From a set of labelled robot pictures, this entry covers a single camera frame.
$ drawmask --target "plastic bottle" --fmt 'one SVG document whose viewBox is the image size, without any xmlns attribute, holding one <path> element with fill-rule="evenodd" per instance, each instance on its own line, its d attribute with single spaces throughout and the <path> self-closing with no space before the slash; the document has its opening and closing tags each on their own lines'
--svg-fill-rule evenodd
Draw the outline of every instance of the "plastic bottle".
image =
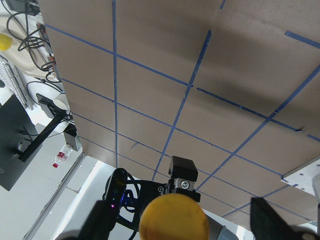
<svg viewBox="0 0 320 240">
<path fill-rule="evenodd" d="M 65 144 L 63 148 L 59 151 L 57 156 L 55 156 L 55 162 L 52 166 L 54 168 L 57 168 L 59 164 L 63 164 L 71 152 L 72 152 L 71 146 L 69 144 Z"/>
</svg>

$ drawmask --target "metal bracket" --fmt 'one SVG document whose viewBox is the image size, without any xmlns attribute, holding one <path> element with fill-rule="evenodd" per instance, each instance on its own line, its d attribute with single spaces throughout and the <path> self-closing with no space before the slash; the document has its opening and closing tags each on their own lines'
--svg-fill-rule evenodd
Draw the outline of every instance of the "metal bracket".
<svg viewBox="0 0 320 240">
<path fill-rule="evenodd" d="M 313 178 L 320 174 L 320 155 L 285 174 L 282 182 L 315 196 Z"/>
</svg>

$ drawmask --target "red bottle label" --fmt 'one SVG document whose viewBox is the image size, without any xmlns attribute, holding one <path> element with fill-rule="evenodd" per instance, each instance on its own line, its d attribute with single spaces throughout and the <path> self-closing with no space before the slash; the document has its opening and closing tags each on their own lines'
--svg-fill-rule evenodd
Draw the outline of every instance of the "red bottle label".
<svg viewBox="0 0 320 240">
<path fill-rule="evenodd" d="M 65 155 L 65 154 L 64 154 L 62 151 L 60 151 L 57 156 L 60 157 L 60 158 L 63 158 L 64 155 Z"/>
</svg>

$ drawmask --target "black cable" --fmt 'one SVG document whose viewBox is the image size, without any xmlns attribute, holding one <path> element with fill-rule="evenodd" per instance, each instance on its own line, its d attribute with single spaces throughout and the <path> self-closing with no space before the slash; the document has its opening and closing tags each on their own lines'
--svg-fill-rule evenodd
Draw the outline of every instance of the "black cable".
<svg viewBox="0 0 320 240">
<path fill-rule="evenodd" d="M 21 11 L 21 12 L 16 12 L 14 14 L 11 14 L 10 17 L 8 18 L 8 20 L 6 21 L 6 29 L 7 31 L 16 39 L 22 41 L 22 43 L 20 44 L 21 46 L 23 46 L 23 44 L 25 44 L 25 47 L 21 48 L 21 46 L 19 46 L 18 50 L 22 51 L 25 48 L 28 48 L 28 52 L 29 55 L 31 57 L 31 60 L 33 62 L 33 64 L 40 69 L 41 71 L 44 72 L 49 72 L 49 69 L 44 69 L 41 68 L 40 66 L 38 66 L 38 64 L 36 63 L 34 56 L 31 52 L 31 49 L 37 49 L 40 47 L 44 47 L 43 42 L 49 43 L 46 39 L 42 39 L 40 37 L 36 37 L 36 36 L 32 36 L 33 34 L 35 34 L 36 32 L 40 31 L 40 28 L 33 31 L 32 33 L 29 34 L 29 23 L 28 23 L 28 14 L 27 13 L 34 13 L 35 11 Z M 13 34 L 9 28 L 9 23 L 12 20 L 12 18 L 16 18 L 17 15 L 19 14 L 25 14 L 26 15 L 26 33 L 27 33 L 27 37 L 25 37 L 24 39 L 20 38 L 19 36 L 16 36 L 15 34 Z"/>
<path fill-rule="evenodd" d="M 133 231 L 132 235 L 129 237 L 128 240 L 133 240 L 135 238 L 136 234 L 137 234 L 137 231 Z"/>
<path fill-rule="evenodd" d="M 39 104 L 37 101 L 35 101 L 34 98 L 32 97 L 32 95 L 30 94 L 30 91 L 29 91 L 28 86 L 29 86 L 29 84 L 32 84 L 32 83 L 39 83 L 39 82 L 38 82 L 38 81 L 30 81 L 30 82 L 28 82 L 28 83 L 26 84 L 26 86 L 25 86 L 26 92 L 28 93 L 29 97 L 30 97 L 36 104 L 38 104 L 38 105 L 40 106 L 40 104 Z"/>
<path fill-rule="evenodd" d="M 55 63 L 56 63 L 55 61 L 49 61 L 49 62 L 43 64 L 41 66 L 42 71 L 47 71 L 47 70 L 49 71 L 49 69 L 53 68 L 52 64 L 55 64 Z"/>
<path fill-rule="evenodd" d="M 140 190 L 139 190 L 138 184 L 136 183 L 135 178 L 129 172 L 128 172 L 128 177 L 134 182 L 133 185 L 136 190 L 136 195 L 139 196 Z"/>
<path fill-rule="evenodd" d="M 47 139 L 48 139 L 48 138 L 51 138 L 51 137 L 53 137 L 53 136 L 59 135 L 59 134 L 66 133 L 66 132 L 68 132 L 69 130 L 73 130 L 73 129 L 76 129 L 76 128 L 75 128 L 75 127 L 73 127 L 73 128 L 68 129 L 68 130 L 65 130 L 65 131 L 59 132 L 59 133 L 57 133 L 57 134 L 54 134 L 54 135 L 48 136 L 48 137 L 47 137 Z"/>
<path fill-rule="evenodd" d="M 54 71 L 49 71 L 46 75 L 45 75 L 45 80 L 48 82 L 48 83 L 51 83 L 51 84 L 58 84 L 58 83 L 61 83 L 62 81 L 61 80 L 58 80 L 58 81 L 51 81 L 48 79 L 49 75 L 53 74 Z"/>
<path fill-rule="evenodd" d="M 52 86 L 57 87 L 57 88 L 60 90 L 61 93 L 63 92 L 62 88 L 60 88 L 58 85 L 54 84 L 53 82 L 45 81 L 45 83 L 46 83 L 46 84 L 51 84 Z"/>
<path fill-rule="evenodd" d="M 27 11 L 28 3 L 27 0 L 24 0 L 24 11 Z M 28 14 L 25 12 L 25 24 L 26 24 L 26 34 L 29 35 L 29 22 L 28 22 Z"/>
<path fill-rule="evenodd" d="M 54 84 L 53 84 L 53 85 L 49 85 L 49 84 L 46 83 L 46 82 L 43 82 L 43 84 L 49 86 L 50 88 L 52 88 L 52 89 L 54 89 L 54 90 L 57 90 L 59 93 L 62 93 L 62 92 L 63 92 L 60 87 L 58 87 L 58 86 L 56 86 L 56 85 L 54 85 Z"/>
<path fill-rule="evenodd" d="M 13 15 L 13 14 L 9 11 L 9 9 L 5 6 L 4 0 L 1 0 L 1 4 L 2 4 L 2 6 L 4 7 L 4 9 L 8 12 L 8 14 Z M 16 20 L 16 22 L 17 22 L 22 28 L 24 28 L 24 27 L 22 26 L 21 22 L 20 22 L 16 17 L 14 17 L 14 20 Z"/>
<path fill-rule="evenodd" d="M 63 119 L 62 121 L 60 121 L 60 122 L 57 124 L 57 126 L 58 126 L 59 124 L 65 122 L 65 121 L 67 121 L 67 119 Z M 45 131 L 45 132 L 40 132 L 39 134 L 28 134 L 28 133 L 26 133 L 25 135 L 32 136 L 32 137 L 34 137 L 34 136 L 39 136 L 39 135 L 46 134 L 47 132 L 52 131 L 52 130 L 55 129 L 57 126 L 53 126 L 52 128 L 48 129 L 47 131 Z"/>
</svg>

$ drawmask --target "power cord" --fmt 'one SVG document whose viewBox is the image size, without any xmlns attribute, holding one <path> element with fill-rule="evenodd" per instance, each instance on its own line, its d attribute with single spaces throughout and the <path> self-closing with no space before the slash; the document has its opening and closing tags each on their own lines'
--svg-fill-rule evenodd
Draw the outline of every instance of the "power cord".
<svg viewBox="0 0 320 240">
<path fill-rule="evenodd" d="M 133 181 L 133 185 L 136 190 L 136 194 L 137 194 L 137 196 L 139 196 L 140 190 L 139 190 L 138 184 L 136 183 L 135 178 L 129 172 L 127 172 L 127 174 L 128 174 L 129 179 Z M 104 188 L 104 194 L 102 195 L 102 200 L 106 200 L 109 182 L 110 182 L 110 177 L 106 181 L 105 188 Z M 132 235 L 129 237 L 128 240 L 133 240 L 135 238 L 136 234 L 137 234 L 137 231 L 133 231 Z"/>
<path fill-rule="evenodd" d="M 50 88 L 58 91 L 59 93 L 63 92 L 60 87 L 58 87 L 58 86 L 56 86 L 56 85 L 49 85 L 49 84 L 47 84 L 45 81 L 30 81 L 30 82 L 28 82 L 28 83 L 26 84 L 26 86 L 25 86 L 26 92 L 28 93 L 28 95 L 30 96 L 30 98 L 31 98 L 36 104 L 38 104 L 38 105 L 39 105 L 39 103 L 38 103 L 37 101 L 35 101 L 35 99 L 32 97 L 32 95 L 31 95 L 31 93 L 30 93 L 30 91 L 29 91 L 29 84 L 32 84 L 32 83 L 44 84 L 44 85 L 47 85 L 47 86 L 49 86 Z"/>
<path fill-rule="evenodd" d="M 76 129 L 76 128 L 73 127 L 73 128 L 68 129 L 68 130 L 65 130 L 65 131 L 56 133 L 56 134 L 54 134 L 54 135 L 48 136 L 47 139 L 48 139 L 48 138 L 51 138 L 51 137 L 54 137 L 54 136 L 56 136 L 56 135 L 59 135 L 59 134 L 63 134 L 63 133 L 69 132 L 70 130 L 74 130 L 74 129 Z"/>
<path fill-rule="evenodd" d="M 38 48 L 41 48 L 41 47 L 44 47 L 44 42 L 47 43 L 49 46 L 50 46 L 50 43 L 49 41 L 47 41 L 45 38 L 41 38 L 41 37 L 38 37 L 38 36 L 33 36 L 35 33 L 39 32 L 40 31 L 40 34 L 41 33 L 41 28 L 38 28 L 36 29 L 35 31 L 33 31 L 32 33 L 29 33 L 29 22 L 28 22 L 28 13 L 34 13 L 35 11 L 33 10 L 29 10 L 29 11 L 20 11 L 20 12 L 16 12 L 14 14 L 10 13 L 8 9 L 6 9 L 7 12 L 10 14 L 10 17 L 8 18 L 7 22 L 6 22 L 6 29 L 7 31 L 16 39 L 18 39 L 19 41 L 21 41 L 21 44 L 19 45 L 18 47 L 18 51 L 22 51 L 24 49 L 27 49 L 28 52 L 29 52 L 29 55 L 30 55 L 30 58 L 33 62 L 33 64 L 38 68 L 40 69 L 41 71 L 43 72 L 49 72 L 50 71 L 50 68 L 52 68 L 52 66 L 47 66 L 49 64 L 55 64 L 56 62 L 52 61 L 52 62 L 48 62 L 46 64 L 44 64 L 43 66 L 39 66 L 35 59 L 34 59 L 34 56 L 31 52 L 32 49 L 38 49 Z M 25 38 L 21 38 L 17 35 L 15 35 L 14 33 L 12 33 L 12 31 L 10 30 L 9 28 L 9 24 L 10 24 L 10 21 L 12 19 L 15 19 L 20 25 L 21 23 L 17 20 L 16 16 L 17 15 L 20 15 L 20 14 L 25 14 L 25 22 L 26 22 L 26 34 L 27 36 Z"/>
<path fill-rule="evenodd" d="M 61 122 L 58 123 L 58 125 L 61 124 L 61 123 L 63 123 L 63 122 L 65 122 L 65 121 L 67 121 L 67 119 L 63 119 Z M 47 132 L 52 131 L 52 130 L 55 129 L 56 127 L 57 127 L 57 126 L 54 126 L 54 127 L 50 128 L 50 129 L 48 129 L 47 131 L 41 132 L 41 133 L 39 133 L 39 134 L 28 134 L 28 133 L 26 133 L 25 135 L 32 136 L 32 137 L 34 137 L 34 136 L 39 136 L 39 135 L 43 135 L 43 134 L 46 134 Z M 76 128 L 75 128 L 75 127 L 70 128 L 70 129 L 66 130 L 66 132 L 67 132 L 67 131 L 70 131 L 70 130 L 73 130 L 73 129 L 76 129 Z"/>
</svg>

